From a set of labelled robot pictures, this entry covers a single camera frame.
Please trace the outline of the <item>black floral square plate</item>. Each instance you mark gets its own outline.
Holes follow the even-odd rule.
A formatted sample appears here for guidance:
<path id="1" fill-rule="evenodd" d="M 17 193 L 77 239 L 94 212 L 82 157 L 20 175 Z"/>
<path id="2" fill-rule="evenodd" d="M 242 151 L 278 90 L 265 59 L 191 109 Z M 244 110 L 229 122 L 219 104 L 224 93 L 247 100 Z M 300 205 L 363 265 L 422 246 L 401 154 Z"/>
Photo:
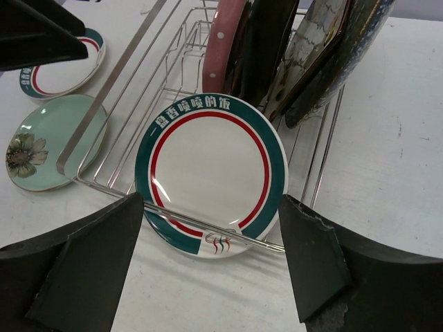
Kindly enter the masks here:
<path id="1" fill-rule="evenodd" d="M 254 1 L 246 25 L 239 98 L 258 106 L 287 47 L 298 0 Z"/>

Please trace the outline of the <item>teal square plate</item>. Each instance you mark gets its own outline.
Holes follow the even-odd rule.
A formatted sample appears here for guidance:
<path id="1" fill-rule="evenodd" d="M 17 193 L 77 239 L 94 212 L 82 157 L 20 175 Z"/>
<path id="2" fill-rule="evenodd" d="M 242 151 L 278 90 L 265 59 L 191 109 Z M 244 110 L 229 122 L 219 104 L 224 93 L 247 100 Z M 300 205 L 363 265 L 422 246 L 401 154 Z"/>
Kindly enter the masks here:
<path id="1" fill-rule="evenodd" d="M 251 6 L 251 2 L 246 1 L 242 16 L 240 17 L 237 25 L 224 79 L 223 93 L 234 95 L 236 97 L 239 96 L 241 91 L 246 25 L 251 11 Z"/>

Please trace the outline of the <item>speckled round plate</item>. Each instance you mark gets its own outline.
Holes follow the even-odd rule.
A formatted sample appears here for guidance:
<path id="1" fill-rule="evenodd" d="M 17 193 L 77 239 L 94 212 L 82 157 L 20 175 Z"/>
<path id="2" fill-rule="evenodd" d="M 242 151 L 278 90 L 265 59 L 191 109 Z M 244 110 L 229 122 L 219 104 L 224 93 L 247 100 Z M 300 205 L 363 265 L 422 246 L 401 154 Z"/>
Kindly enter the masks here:
<path id="1" fill-rule="evenodd" d="M 284 113 L 288 128 L 308 119 L 332 99 L 371 47 L 394 5 L 394 0 L 352 2 L 342 41 Z"/>

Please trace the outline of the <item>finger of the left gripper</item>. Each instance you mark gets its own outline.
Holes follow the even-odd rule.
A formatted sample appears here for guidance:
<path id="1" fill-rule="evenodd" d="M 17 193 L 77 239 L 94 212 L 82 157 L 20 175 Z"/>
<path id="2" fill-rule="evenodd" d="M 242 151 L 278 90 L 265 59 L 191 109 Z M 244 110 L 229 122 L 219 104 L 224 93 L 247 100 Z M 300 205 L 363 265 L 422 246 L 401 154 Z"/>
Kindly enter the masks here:
<path id="1" fill-rule="evenodd" d="M 1 70 L 88 57 L 84 23 L 55 1 L 1 2 Z"/>

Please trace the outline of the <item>cream floral square plate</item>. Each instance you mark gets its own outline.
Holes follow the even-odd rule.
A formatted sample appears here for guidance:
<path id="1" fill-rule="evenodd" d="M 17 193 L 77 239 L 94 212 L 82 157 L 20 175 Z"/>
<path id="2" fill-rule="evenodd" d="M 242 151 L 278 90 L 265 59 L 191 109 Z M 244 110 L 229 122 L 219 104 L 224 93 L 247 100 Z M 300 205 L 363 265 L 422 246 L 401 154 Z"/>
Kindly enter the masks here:
<path id="1" fill-rule="evenodd" d="M 265 116 L 284 113 L 312 81 L 343 38 L 351 1 L 313 1 L 297 27 L 269 94 Z"/>

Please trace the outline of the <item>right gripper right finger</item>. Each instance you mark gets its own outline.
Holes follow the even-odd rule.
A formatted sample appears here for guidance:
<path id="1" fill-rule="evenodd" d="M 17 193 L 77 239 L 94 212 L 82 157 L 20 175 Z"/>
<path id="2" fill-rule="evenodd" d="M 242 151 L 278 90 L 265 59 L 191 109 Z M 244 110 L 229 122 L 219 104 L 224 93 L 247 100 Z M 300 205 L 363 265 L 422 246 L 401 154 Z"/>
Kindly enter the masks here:
<path id="1" fill-rule="evenodd" d="M 442 260 L 373 241 L 289 195 L 278 209 L 308 331 L 441 331 Z"/>

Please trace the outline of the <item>mint green flower plate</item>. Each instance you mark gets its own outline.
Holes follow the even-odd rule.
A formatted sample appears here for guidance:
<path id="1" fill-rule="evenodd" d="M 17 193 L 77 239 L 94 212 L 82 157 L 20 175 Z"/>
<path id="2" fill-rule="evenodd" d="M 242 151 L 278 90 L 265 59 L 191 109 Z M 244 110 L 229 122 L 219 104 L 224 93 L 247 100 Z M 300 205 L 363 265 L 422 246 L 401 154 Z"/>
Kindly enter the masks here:
<path id="1" fill-rule="evenodd" d="M 66 185 L 78 167 L 85 170 L 96 159 L 107 134 L 107 113 L 99 107 L 93 120 L 65 164 L 65 174 L 56 162 L 67 142 L 86 115 L 94 98 L 65 95 L 37 107 L 19 126 L 6 151 L 6 170 L 11 181 L 31 192 L 43 192 Z"/>

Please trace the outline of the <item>pink dotted plate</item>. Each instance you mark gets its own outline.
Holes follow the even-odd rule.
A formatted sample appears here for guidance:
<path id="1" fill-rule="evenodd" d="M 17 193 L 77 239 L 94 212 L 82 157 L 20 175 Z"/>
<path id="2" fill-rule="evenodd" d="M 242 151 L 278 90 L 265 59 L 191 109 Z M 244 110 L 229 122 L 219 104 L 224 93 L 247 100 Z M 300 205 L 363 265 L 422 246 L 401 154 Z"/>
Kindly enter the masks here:
<path id="1" fill-rule="evenodd" d="M 221 93 L 231 48 L 246 1 L 219 1 L 210 28 L 202 69 L 202 91 Z"/>

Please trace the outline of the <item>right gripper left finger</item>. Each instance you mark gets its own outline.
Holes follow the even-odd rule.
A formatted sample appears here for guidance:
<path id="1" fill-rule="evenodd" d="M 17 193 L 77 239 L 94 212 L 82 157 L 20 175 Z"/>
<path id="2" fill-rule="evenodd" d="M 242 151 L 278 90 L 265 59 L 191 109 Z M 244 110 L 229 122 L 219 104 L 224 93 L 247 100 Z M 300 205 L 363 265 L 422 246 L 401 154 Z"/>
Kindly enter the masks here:
<path id="1" fill-rule="evenodd" d="M 2 331 L 110 331 L 143 219 L 130 194 L 1 248 Z"/>

